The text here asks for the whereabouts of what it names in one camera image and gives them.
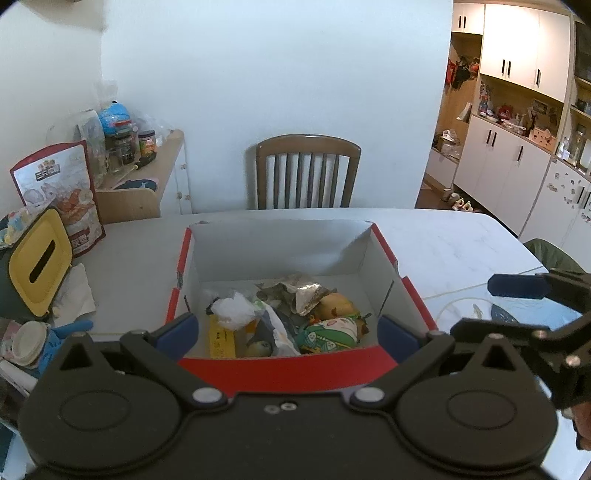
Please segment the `white wall cupboard unit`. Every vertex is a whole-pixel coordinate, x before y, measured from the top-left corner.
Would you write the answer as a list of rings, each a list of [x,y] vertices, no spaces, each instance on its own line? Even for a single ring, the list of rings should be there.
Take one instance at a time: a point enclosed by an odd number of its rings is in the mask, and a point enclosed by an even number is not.
[[[492,215],[522,241],[567,248],[589,222],[590,181],[571,147],[575,15],[555,1],[457,1],[425,176],[454,209]]]

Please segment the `green tassel pouch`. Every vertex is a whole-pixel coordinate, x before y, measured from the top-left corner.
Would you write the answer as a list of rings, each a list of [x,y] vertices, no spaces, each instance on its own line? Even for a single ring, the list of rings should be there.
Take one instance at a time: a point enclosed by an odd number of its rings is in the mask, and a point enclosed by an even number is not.
[[[308,325],[295,338],[303,354],[334,353],[351,350],[369,333],[363,318],[340,317]]]

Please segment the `white crumpled tissue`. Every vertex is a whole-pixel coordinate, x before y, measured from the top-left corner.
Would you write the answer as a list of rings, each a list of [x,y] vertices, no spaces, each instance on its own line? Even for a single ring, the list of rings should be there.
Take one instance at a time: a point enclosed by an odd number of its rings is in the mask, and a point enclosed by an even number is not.
[[[73,266],[62,282],[51,306],[54,327],[69,325],[96,310],[83,264]]]

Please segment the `wooden chair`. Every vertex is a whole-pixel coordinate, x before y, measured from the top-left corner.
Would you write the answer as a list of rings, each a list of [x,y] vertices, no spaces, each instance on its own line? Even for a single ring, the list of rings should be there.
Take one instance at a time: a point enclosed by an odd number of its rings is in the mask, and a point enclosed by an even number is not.
[[[351,206],[362,148],[317,134],[287,134],[256,145],[256,208]]]

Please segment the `shiny foil snack bag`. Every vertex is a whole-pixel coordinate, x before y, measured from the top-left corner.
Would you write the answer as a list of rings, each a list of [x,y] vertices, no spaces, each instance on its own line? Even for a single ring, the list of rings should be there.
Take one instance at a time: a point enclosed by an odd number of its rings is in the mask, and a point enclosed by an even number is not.
[[[262,301],[280,301],[290,308],[290,312],[307,316],[318,302],[334,290],[318,283],[311,276],[295,273],[283,278],[270,280],[256,285],[256,298]]]

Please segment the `red white snack bag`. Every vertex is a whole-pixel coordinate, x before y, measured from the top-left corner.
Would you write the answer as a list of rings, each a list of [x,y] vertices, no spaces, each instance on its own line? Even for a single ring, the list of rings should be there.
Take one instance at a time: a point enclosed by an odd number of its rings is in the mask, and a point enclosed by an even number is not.
[[[46,146],[15,164],[10,175],[25,205],[48,203],[58,211],[75,257],[105,237],[86,141]]]

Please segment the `white plastic bag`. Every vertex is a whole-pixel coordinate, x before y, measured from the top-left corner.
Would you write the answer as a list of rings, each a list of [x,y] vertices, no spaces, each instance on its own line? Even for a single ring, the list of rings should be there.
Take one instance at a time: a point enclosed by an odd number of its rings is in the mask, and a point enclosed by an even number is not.
[[[242,293],[235,291],[229,297],[217,298],[209,306],[211,314],[222,328],[236,331],[245,328],[250,322],[259,319],[263,310]]]

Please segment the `blue round toy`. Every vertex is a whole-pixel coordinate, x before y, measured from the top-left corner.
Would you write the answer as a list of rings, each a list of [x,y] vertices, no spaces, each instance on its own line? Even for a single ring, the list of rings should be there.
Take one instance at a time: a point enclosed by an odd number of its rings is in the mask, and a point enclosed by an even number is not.
[[[105,136],[115,136],[119,131],[131,128],[131,117],[127,108],[116,101],[98,113]]]

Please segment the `yellow plush toy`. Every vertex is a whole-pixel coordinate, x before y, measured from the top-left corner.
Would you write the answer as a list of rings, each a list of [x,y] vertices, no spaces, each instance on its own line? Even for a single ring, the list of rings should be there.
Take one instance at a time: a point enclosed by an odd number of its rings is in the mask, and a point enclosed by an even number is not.
[[[338,292],[332,292],[325,295],[317,306],[312,310],[315,319],[320,321],[327,321],[337,318],[349,318],[356,322],[358,328],[358,335],[363,337],[370,332],[366,317],[361,314],[361,311],[353,302]]]

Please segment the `yellow teal tissue box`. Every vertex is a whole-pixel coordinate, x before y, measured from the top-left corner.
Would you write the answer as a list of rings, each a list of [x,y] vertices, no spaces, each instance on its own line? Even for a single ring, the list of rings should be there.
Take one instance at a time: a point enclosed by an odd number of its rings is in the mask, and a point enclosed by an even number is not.
[[[72,260],[61,217],[49,207],[1,251],[1,316],[20,323],[46,319]]]

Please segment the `red white cardboard box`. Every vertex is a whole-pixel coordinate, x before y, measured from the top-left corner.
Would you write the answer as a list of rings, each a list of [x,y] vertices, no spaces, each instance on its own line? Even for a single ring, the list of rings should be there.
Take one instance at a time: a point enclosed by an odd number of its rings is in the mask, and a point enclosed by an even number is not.
[[[180,365],[228,395],[367,384],[436,327],[370,221],[199,222],[176,274],[168,316],[197,318]]]

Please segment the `white wooden side cabinet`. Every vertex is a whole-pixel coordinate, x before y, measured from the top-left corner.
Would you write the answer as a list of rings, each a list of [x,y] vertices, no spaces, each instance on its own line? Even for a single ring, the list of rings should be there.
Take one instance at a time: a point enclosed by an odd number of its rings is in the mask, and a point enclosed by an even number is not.
[[[104,224],[192,214],[183,131],[173,130],[146,166],[107,176],[96,203]]]

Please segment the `dark glass jar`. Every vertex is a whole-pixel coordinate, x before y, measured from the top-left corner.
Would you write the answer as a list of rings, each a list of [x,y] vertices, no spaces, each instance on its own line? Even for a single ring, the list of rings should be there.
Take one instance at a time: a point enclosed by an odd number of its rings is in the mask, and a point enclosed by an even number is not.
[[[109,154],[110,167],[114,170],[118,170],[133,162],[134,151],[130,131],[123,131],[111,137]]]

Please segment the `yellow small box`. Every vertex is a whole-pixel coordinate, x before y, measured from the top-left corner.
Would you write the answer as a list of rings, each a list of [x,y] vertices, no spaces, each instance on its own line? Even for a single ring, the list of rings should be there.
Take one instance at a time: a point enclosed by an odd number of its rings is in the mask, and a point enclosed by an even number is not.
[[[208,330],[209,357],[214,360],[236,358],[235,332],[225,329],[216,315],[209,316]]]

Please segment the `green chair back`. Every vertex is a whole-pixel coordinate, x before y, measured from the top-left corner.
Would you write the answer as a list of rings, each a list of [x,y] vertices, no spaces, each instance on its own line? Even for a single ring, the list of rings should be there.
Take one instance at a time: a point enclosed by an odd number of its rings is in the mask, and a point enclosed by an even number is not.
[[[544,239],[536,238],[529,240],[524,243],[524,246],[548,270],[558,269],[575,273],[585,272],[567,253]]]

